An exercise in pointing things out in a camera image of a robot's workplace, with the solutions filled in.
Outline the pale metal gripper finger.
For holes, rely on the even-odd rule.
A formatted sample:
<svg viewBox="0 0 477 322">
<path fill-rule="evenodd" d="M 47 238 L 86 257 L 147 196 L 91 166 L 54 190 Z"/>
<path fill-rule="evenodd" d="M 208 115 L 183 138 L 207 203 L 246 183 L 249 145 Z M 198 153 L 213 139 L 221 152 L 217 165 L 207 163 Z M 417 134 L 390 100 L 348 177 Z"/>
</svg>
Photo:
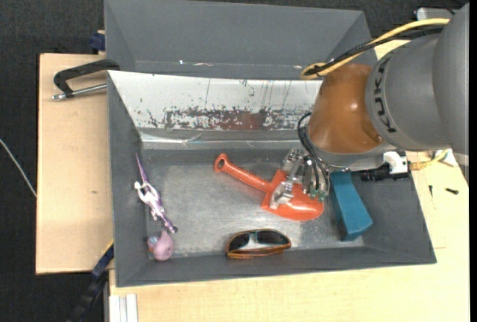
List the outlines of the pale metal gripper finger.
<svg viewBox="0 0 477 322">
<path fill-rule="evenodd" d="M 281 206 L 286 203 L 288 203 L 288 184 L 281 182 L 272 192 L 269 206 Z"/>
<path fill-rule="evenodd" d="M 273 209 L 287 204 L 293 197 L 293 183 L 280 183 L 273 192 Z"/>
</svg>

